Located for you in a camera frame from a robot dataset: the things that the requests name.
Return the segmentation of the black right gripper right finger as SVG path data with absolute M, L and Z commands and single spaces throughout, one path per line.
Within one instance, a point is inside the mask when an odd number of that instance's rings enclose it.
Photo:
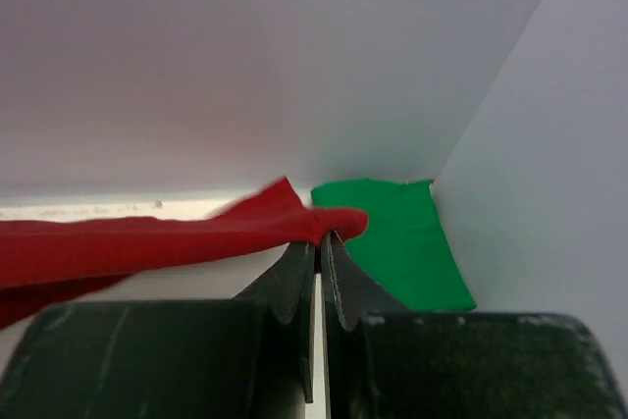
M 321 244 L 332 418 L 623 418 L 593 333 L 554 313 L 413 311 Z

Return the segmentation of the dark red t shirt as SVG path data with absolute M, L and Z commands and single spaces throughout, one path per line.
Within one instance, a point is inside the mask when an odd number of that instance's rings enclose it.
M 216 216 L 1 224 L 1 326 L 110 288 L 137 273 L 214 262 L 290 242 L 318 245 L 329 232 L 360 236 L 366 212 L 305 206 L 286 178 Z

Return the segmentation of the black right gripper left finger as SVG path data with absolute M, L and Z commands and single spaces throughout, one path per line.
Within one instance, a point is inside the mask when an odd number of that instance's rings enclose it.
M 315 247 L 231 299 L 44 309 L 1 379 L 5 418 L 301 418 L 313 399 Z

